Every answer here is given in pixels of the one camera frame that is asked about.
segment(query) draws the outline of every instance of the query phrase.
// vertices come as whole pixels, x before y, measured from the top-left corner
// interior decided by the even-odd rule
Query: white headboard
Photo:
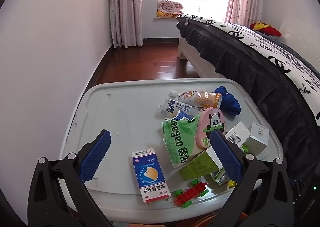
[[[301,21],[284,20],[279,29],[282,43],[294,49],[320,71],[320,28]]]

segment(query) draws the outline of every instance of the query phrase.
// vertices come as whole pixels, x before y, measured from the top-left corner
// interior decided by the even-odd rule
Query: white wall
[[[277,29],[283,20],[301,20],[305,25],[320,28],[319,14],[317,0],[264,0],[262,20]]]
[[[27,222],[37,160],[59,159],[74,109],[111,46],[108,0],[6,0],[0,9],[0,187]]]
[[[164,21],[156,18],[158,0],[142,0],[143,38],[179,38],[180,32],[175,20]]]

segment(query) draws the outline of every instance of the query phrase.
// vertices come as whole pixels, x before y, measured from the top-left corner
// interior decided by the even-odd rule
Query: bed frame
[[[294,49],[315,69],[320,71],[320,31],[317,28],[306,27],[297,21],[285,20],[279,31],[281,42]],[[225,78],[214,71],[214,65],[202,59],[197,49],[189,45],[186,39],[179,38],[178,57],[187,59],[201,78]]]

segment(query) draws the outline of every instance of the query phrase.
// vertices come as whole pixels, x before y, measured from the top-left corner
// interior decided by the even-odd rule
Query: blue gripper pad
[[[230,180],[240,183],[243,177],[242,164],[217,130],[211,133],[210,143]]]
[[[80,164],[79,180],[82,184],[93,178],[98,166],[111,144],[111,135],[107,130],[101,135],[97,142],[93,145],[86,157]]]

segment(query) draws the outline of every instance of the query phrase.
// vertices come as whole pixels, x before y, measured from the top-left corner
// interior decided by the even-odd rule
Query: black and white bedspread
[[[189,19],[192,19],[219,28],[247,46],[257,50],[261,55],[270,60],[270,62],[276,64],[299,89],[312,110],[320,129],[320,80],[296,57],[247,27],[217,22],[213,19],[189,14],[183,14],[180,15],[180,17],[186,17],[187,22]]]
[[[246,27],[188,14],[177,20],[200,57],[251,96],[281,142],[289,177],[308,183],[320,160],[320,80],[298,54]]]

